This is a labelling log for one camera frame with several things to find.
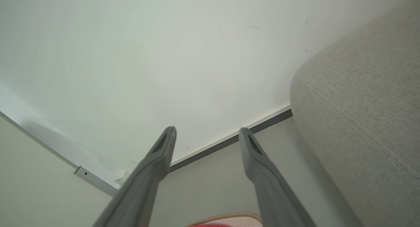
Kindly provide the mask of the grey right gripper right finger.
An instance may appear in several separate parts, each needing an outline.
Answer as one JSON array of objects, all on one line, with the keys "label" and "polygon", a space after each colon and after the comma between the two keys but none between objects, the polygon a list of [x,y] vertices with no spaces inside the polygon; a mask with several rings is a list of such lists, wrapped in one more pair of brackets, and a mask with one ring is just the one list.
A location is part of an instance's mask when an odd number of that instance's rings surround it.
[{"label": "grey right gripper right finger", "polygon": [[250,129],[240,128],[243,168],[254,184],[264,227],[315,227],[285,178],[269,159]]}]

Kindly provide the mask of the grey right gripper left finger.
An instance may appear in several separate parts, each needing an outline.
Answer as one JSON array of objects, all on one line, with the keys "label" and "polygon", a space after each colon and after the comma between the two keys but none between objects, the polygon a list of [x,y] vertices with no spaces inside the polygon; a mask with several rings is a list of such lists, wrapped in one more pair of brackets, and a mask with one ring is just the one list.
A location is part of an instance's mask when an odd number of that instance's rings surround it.
[{"label": "grey right gripper left finger", "polygon": [[174,126],[164,129],[96,220],[95,227],[149,226],[158,185],[170,170],[176,139]]}]

